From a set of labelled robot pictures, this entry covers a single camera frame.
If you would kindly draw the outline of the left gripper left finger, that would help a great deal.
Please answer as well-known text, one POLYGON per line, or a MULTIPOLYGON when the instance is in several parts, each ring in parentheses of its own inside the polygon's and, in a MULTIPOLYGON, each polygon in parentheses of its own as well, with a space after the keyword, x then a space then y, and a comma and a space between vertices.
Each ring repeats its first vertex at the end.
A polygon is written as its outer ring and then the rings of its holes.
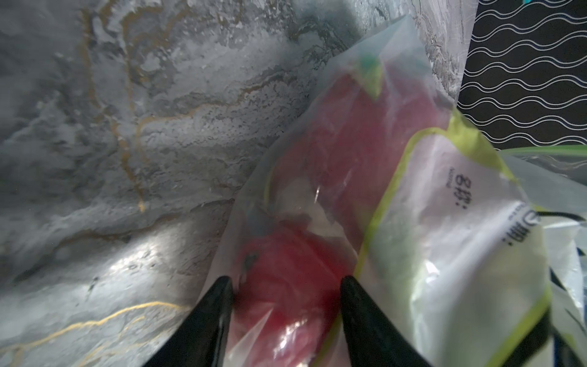
POLYGON ((221 276, 144 367, 218 367, 224 363, 234 292, 221 276))

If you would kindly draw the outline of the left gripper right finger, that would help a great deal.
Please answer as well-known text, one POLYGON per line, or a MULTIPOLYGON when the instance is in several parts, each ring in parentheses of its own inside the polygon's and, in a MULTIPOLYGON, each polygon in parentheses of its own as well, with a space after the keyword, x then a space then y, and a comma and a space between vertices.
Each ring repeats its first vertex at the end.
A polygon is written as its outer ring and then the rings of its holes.
POLYGON ((351 366, 430 367, 351 275, 341 281, 340 302, 351 366))

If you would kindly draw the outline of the clear zip-top bag green seal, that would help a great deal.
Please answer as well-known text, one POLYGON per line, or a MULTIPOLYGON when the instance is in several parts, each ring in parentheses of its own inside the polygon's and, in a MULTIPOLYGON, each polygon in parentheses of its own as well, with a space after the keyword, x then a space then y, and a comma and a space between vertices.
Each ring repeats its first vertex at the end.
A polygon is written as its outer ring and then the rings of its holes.
MULTIPOLYGON (((249 202, 262 199, 270 169, 337 76, 372 88, 392 69, 426 81, 449 117, 408 141, 349 275, 430 366, 584 366, 585 189, 498 154, 437 89, 408 16, 328 62, 309 109, 242 187, 206 284, 231 278, 249 202)), ((339 293, 335 322, 306 366, 350 363, 339 293)))

